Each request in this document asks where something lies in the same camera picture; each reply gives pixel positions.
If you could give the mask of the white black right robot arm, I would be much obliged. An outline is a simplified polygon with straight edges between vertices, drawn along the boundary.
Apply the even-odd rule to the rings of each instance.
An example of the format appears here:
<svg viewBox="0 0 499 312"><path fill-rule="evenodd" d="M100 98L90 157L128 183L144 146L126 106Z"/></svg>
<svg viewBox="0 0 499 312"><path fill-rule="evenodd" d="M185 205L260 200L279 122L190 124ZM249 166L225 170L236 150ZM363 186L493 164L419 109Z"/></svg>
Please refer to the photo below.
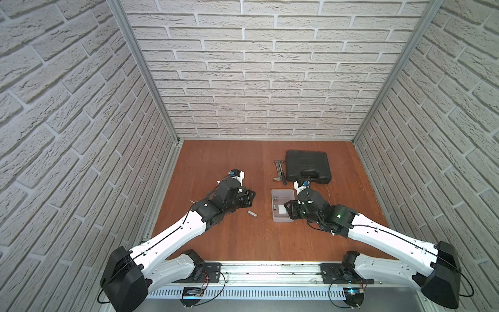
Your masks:
<svg viewBox="0 0 499 312"><path fill-rule="evenodd" d="M391 256L383 259L349 251L340 266L326 275L327 284L395 283L420 291L444 308L459 307L461 268L451 244L402 235L344 205L330 205L319 192L307 187L299 187L297 199L284 207L292 220L306 220L316 230L362 242Z"/></svg>

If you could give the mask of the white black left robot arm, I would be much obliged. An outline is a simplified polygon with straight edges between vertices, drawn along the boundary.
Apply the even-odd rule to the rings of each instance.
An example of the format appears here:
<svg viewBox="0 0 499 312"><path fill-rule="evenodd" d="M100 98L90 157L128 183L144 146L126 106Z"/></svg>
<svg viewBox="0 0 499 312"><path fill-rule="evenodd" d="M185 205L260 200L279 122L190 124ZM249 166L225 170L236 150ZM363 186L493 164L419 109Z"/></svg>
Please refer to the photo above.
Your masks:
<svg viewBox="0 0 499 312"><path fill-rule="evenodd" d="M233 169L175 224L131 249L111 252L101 277L101 293L115 311L134 311L150 292L179 280L196 279L204 261L193 250L170 260L174 252L221 223L240 208L249 208L255 192L243 186L244 172Z"/></svg>

